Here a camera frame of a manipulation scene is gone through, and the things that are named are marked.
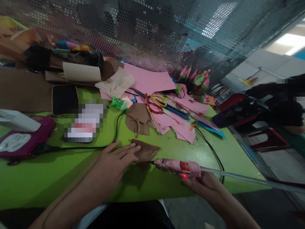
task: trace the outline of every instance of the black cable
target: black cable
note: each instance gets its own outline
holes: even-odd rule
[[[223,167],[223,165],[222,165],[222,163],[221,163],[221,160],[219,159],[219,157],[218,157],[216,151],[214,150],[214,148],[211,146],[211,144],[210,144],[210,143],[208,142],[208,140],[205,138],[205,136],[203,135],[203,133],[202,133],[196,126],[195,126],[195,129],[201,133],[203,139],[207,142],[207,144],[209,145],[211,151],[213,152],[214,156],[216,157],[217,162],[218,162],[218,164],[220,165],[222,171],[225,171],[225,168]],[[225,176],[222,176],[222,178],[221,178],[221,183],[223,184],[224,181],[225,181]]]
[[[184,89],[181,89],[182,91],[183,91],[183,96],[182,97],[179,97],[179,95],[177,95],[177,97],[179,98],[179,99],[183,99],[184,98],[184,96],[185,96],[185,91],[184,91]]]
[[[116,121],[116,128],[115,128],[115,136],[114,136],[114,139],[112,141],[112,143],[114,143],[117,139],[117,136],[118,136],[118,122],[119,122],[119,118],[121,117],[122,114],[124,114],[126,112],[126,110],[124,110],[117,118],[117,121]],[[65,148],[60,148],[60,150],[69,150],[69,149],[101,149],[101,148],[105,148],[107,147],[108,145],[106,146],[100,146],[100,147],[65,147]]]
[[[114,140],[112,141],[112,143],[114,143],[117,139],[119,118],[121,117],[122,114],[125,113],[125,111],[123,111],[117,118],[115,136],[114,136]],[[107,146],[108,145],[99,146],[99,147],[64,147],[64,148],[61,148],[61,147],[58,147],[58,146],[50,146],[50,145],[48,145],[44,142],[40,142],[35,147],[35,149],[32,151],[31,155],[38,156],[38,155],[41,155],[41,154],[44,154],[44,153],[52,153],[52,152],[57,152],[57,151],[61,151],[61,150],[70,150],[70,149],[103,149],[103,148],[106,148]]]

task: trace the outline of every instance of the green table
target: green table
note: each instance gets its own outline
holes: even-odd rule
[[[100,98],[94,88],[79,89],[80,98]],[[37,113],[47,115],[50,112]],[[61,147],[104,146],[114,138],[115,120],[120,111],[112,106],[107,110],[107,119],[101,132],[91,144],[65,143],[60,140],[63,134],[64,118],[55,118],[57,129],[48,140],[48,144]],[[209,109],[207,116],[212,117],[215,112]],[[227,139],[200,128],[206,139],[214,147],[226,171],[264,179],[258,169],[251,162],[233,135],[227,128],[223,129]],[[0,136],[9,130],[0,128]],[[118,140],[127,145],[135,138],[125,125],[125,115],[119,120]],[[216,158],[208,144],[197,134],[193,145],[176,139],[173,130],[164,136],[159,136],[156,130],[150,128],[150,136],[140,135],[139,140],[161,147],[155,158],[175,158],[183,161],[196,161],[202,166],[220,169]],[[35,159],[22,161],[16,166],[7,166],[5,160],[0,160],[0,210],[21,207],[46,207],[89,165],[100,150],[62,151],[41,155]],[[250,192],[266,187],[248,183],[233,178],[225,178],[225,186],[231,193]],[[175,198],[193,195],[181,185],[178,176],[162,172],[150,166],[142,172],[137,165],[127,170],[114,195],[109,202],[146,201],[162,198]]]

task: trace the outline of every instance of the yellow scissors handle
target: yellow scissors handle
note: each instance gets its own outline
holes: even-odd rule
[[[167,103],[166,103],[165,99],[164,99],[162,96],[160,96],[160,95],[151,95],[150,97],[151,97],[151,99],[152,99],[155,103],[157,103],[158,105],[160,105],[160,107],[166,107],[166,106],[167,106]],[[161,104],[161,103],[160,103],[158,100],[156,100],[154,97],[158,97],[159,99],[161,99],[162,102],[164,103],[164,105]]]

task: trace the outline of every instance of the black phone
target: black phone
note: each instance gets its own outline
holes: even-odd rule
[[[61,116],[78,110],[78,94],[75,85],[54,85],[52,87],[52,114]]]

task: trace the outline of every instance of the perforated metal mesh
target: perforated metal mesh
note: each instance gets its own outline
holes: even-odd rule
[[[210,68],[211,85],[304,10],[304,0],[0,0],[0,14],[42,35],[151,71]]]

